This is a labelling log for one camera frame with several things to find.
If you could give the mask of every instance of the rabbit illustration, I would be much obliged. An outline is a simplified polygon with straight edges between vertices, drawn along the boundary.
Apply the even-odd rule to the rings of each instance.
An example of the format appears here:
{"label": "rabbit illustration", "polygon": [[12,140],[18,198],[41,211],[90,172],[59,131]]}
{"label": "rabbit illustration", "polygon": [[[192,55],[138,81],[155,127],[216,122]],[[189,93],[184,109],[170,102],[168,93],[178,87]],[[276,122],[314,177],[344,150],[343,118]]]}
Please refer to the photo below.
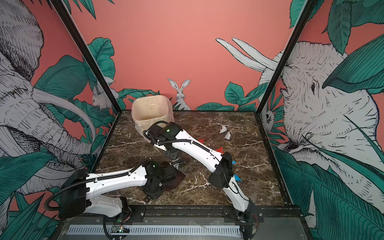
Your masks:
{"label": "rabbit illustration", "polygon": [[177,102],[176,104],[174,105],[175,108],[177,108],[178,106],[178,110],[191,110],[191,108],[185,103],[184,101],[184,98],[185,98],[185,95],[183,94],[183,89],[188,86],[188,84],[191,82],[191,80],[187,79],[183,82],[183,84],[181,84],[181,88],[179,88],[179,86],[177,85],[177,83],[175,81],[173,81],[172,79],[168,78],[168,81],[169,81],[169,84],[177,90],[177,95],[176,95],[176,98],[177,98]]}
{"label": "rabbit illustration", "polygon": [[[108,85],[114,82],[112,78],[104,76],[105,81]],[[114,90],[113,88],[109,87],[111,89],[111,92],[115,98],[119,97],[119,94]],[[107,94],[104,92],[104,89],[101,87],[100,83],[97,83],[97,87],[94,86],[92,89],[93,92],[93,106],[99,106],[100,109],[102,108],[112,108],[112,102],[107,97]]]}

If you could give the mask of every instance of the marble tabletop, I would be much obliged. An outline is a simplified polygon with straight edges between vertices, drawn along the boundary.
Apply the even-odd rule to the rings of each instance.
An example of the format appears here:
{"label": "marble tabletop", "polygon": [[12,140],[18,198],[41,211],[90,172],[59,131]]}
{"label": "marble tabletop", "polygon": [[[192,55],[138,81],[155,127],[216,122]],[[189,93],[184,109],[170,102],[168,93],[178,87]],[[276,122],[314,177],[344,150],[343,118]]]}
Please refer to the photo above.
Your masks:
{"label": "marble tabletop", "polygon": [[[223,148],[232,155],[233,171],[239,176],[239,186],[257,205],[284,205],[276,177],[272,171],[253,113],[237,112],[174,112],[175,122],[195,139],[204,139],[204,144],[214,150]],[[219,133],[222,126],[230,132]],[[150,145],[135,130],[130,111],[122,113],[107,148],[96,167],[96,172],[113,172],[132,168],[144,159],[159,163],[170,159]],[[180,185],[164,192],[159,199],[148,204],[155,205],[230,205],[229,198],[220,189],[208,182],[210,172],[186,153],[179,159],[186,160],[179,166],[185,174]],[[130,187],[108,192],[108,196],[124,196],[128,204],[146,204],[140,187]]]}

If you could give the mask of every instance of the rabbit head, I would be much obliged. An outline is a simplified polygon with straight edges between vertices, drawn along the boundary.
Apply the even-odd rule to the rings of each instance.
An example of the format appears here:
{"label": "rabbit head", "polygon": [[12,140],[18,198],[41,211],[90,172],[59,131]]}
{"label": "rabbit head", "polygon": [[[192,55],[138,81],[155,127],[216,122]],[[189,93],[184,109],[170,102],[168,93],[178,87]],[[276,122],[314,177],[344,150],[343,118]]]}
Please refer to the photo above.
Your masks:
{"label": "rabbit head", "polygon": [[183,89],[188,86],[188,84],[191,82],[191,80],[187,79],[183,82],[183,84],[181,84],[181,88],[179,88],[179,86],[177,85],[177,83],[175,81],[173,81],[172,79],[168,78],[168,81],[169,81],[169,84],[177,90],[177,95],[176,95],[176,98],[177,99],[183,99],[185,98],[185,95],[183,94]]}

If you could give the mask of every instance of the beige trash can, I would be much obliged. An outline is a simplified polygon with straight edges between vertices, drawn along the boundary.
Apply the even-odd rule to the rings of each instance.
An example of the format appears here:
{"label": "beige trash can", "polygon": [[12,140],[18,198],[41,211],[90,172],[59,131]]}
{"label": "beige trash can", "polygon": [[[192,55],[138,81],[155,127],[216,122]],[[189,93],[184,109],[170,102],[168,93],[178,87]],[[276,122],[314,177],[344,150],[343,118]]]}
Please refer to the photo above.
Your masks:
{"label": "beige trash can", "polygon": [[144,137],[143,131],[148,130],[155,122],[174,122],[172,104],[163,95],[138,98],[132,105],[132,118],[136,130]]}

